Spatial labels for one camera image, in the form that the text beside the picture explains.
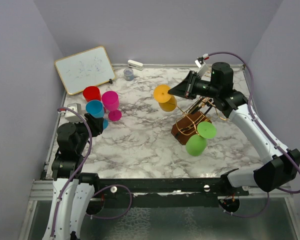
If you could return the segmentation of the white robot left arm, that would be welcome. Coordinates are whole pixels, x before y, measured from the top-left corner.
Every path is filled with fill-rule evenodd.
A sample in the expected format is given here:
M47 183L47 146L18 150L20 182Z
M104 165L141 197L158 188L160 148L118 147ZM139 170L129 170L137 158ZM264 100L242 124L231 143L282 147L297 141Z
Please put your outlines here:
M78 240L90 202L101 190L96 173L82 172L84 148L108 125L104 118L86 113L82 122L64 123L57 129L58 149L52 163L52 204L44 240Z

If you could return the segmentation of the yellow plastic wine glass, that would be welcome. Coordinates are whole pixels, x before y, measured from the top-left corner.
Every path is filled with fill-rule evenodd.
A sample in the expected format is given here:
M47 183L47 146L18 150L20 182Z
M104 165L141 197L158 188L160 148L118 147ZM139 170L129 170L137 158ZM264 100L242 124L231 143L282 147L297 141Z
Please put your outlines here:
M177 107L177 100L174 95L168 93L170 87L166 84L158 85L153 92L154 99L160 108L165 112L172 112Z

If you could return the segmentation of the red plastic wine glass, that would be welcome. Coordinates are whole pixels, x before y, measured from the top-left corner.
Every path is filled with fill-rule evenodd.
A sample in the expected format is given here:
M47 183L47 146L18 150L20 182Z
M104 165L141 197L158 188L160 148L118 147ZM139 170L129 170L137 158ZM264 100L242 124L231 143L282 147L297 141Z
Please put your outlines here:
M92 100L99 100L99 101L102 100L100 89L97 86L86 87L83 90L83 97L85 98L87 103Z

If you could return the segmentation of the blue plastic wine glass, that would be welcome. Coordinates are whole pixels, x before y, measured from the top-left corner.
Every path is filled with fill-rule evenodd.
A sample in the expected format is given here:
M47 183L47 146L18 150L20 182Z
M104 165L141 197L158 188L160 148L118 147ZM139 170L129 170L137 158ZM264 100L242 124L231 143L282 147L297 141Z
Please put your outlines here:
M105 119L105 108L101 101L91 100L86 104L85 110L94 118L103 118L103 129L105 130L109 122Z

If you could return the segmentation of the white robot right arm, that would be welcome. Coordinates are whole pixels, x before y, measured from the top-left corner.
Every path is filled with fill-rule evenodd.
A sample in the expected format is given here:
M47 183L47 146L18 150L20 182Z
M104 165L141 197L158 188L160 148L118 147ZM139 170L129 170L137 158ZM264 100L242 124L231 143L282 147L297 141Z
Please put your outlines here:
M198 71L191 70L168 93L191 100L197 96L211 98L215 107L252 143L263 163L262 167L255 170L235 169L223 174L226 179L220 182L220 191L230 196L238 187L247 186L258 187L269 193L293 180L300 166L300 151L291 150L277 140L249 107L246 96L233 88L234 71L228 63L214 63L209 81L202 80L206 70L206 65L202 65Z

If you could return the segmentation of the magenta plastic wine glass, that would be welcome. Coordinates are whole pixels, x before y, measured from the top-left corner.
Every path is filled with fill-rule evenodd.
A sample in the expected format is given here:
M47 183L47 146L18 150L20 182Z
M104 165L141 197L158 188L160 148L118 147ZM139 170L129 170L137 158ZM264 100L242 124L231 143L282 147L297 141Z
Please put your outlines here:
M117 122L121 119L122 113L119 110L119 96L115 91L106 91L101 96L104 107L109 111L108 118L112 122Z

